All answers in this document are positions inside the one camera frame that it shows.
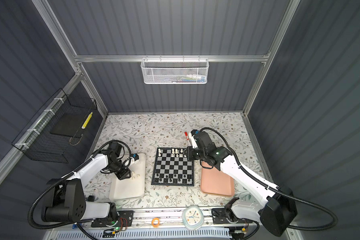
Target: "black mounting plate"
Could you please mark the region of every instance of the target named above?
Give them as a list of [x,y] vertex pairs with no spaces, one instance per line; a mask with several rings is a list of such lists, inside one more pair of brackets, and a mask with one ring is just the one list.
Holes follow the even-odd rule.
[[[219,208],[215,208],[215,209],[211,209],[211,210],[215,210],[217,213],[219,213],[218,216],[216,217],[212,217],[213,219],[213,224],[230,224],[230,222],[228,222],[227,218],[225,217],[225,213],[224,213],[224,208],[223,207],[219,207]],[[237,223],[252,223],[253,221],[250,219],[239,219],[239,221]]]
[[[125,218],[127,220],[127,227],[132,226],[133,220],[133,211],[118,211],[119,213],[119,221],[116,223],[114,227],[121,227],[120,218]],[[91,227],[107,227],[106,225],[112,225],[112,218],[105,217],[105,218],[96,218],[92,223]]]

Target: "yellow marker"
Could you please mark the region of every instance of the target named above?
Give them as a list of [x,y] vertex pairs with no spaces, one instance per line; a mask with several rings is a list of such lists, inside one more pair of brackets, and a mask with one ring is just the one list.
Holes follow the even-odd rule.
[[88,122],[91,120],[92,113],[93,113],[93,112],[91,112],[91,113],[88,115],[86,121],[85,121],[84,124],[81,126],[82,129],[85,129],[85,128],[87,127]]

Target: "clock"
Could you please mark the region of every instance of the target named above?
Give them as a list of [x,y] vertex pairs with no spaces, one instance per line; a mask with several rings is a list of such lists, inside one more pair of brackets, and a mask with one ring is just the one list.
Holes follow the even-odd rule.
[[196,230],[204,223],[204,215],[197,206],[190,206],[183,211],[182,219],[188,230]]

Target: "table surface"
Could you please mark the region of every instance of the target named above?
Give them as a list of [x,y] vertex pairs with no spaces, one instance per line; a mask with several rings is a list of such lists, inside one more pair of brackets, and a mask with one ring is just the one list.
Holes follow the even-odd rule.
[[[96,147],[116,139],[128,144],[132,153],[146,155],[145,192],[141,199],[116,201],[116,206],[131,208],[163,208],[224,206],[231,197],[204,194],[200,190],[201,166],[195,162],[195,186],[151,185],[156,149],[158,147],[187,147],[184,132],[211,127],[219,131],[237,153],[239,160],[260,176],[262,170],[254,153],[240,113],[184,113],[184,114],[123,114],[109,115]],[[224,142],[208,131],[216,146]],[[84,186],[86,196],[95,195],[96,202],[109,202],[110,174],[100,172]],[[235,181],[235,195],[249,202],[255,198]]]

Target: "orange tape roll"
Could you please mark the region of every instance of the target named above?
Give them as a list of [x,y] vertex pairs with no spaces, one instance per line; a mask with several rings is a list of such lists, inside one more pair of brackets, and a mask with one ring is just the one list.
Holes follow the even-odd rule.
[[160,225],[160,220],[158,219],[158,217],[155,217],[154,219],[152,219],[151,224],[153,227],[158,227]]

